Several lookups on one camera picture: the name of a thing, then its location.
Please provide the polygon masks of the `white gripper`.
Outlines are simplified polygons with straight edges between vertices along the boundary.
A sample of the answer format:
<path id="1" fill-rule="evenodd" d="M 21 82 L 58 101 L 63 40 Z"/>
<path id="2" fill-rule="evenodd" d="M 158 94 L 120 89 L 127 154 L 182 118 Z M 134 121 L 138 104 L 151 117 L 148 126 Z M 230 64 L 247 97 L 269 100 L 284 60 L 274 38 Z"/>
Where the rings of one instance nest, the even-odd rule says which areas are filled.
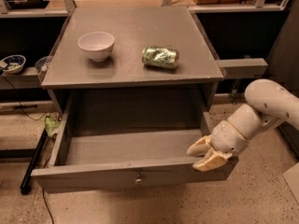
<path id="1" fill-rule="evenodd" d="M 205 135 L 193 143 L 188 148 L 187 155 L 204 156 L 192 167 L 206 172 L 222 167 L 231 157 L 238 156 L 248 146 L 249 141 L 232 124 L 223 120 L 213 129 L 211 136 Z"/>

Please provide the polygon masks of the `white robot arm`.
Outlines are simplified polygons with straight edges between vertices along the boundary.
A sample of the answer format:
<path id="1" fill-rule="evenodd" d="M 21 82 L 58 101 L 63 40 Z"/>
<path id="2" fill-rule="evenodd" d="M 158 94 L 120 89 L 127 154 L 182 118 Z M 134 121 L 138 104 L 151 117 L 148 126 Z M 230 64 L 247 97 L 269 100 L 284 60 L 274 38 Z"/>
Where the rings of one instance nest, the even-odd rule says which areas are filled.
<path id="1" fill-rule="evenodd" d="M 228 119 L 192 144 L 188 156 L 202 156 L 192 167 L 201 172 L 222 167 L 242 153 L 258 133 L 283 122 L 299 129 L 299 99 L 269 79 L 252 81 L 245 89 L 246 102 Z"/>

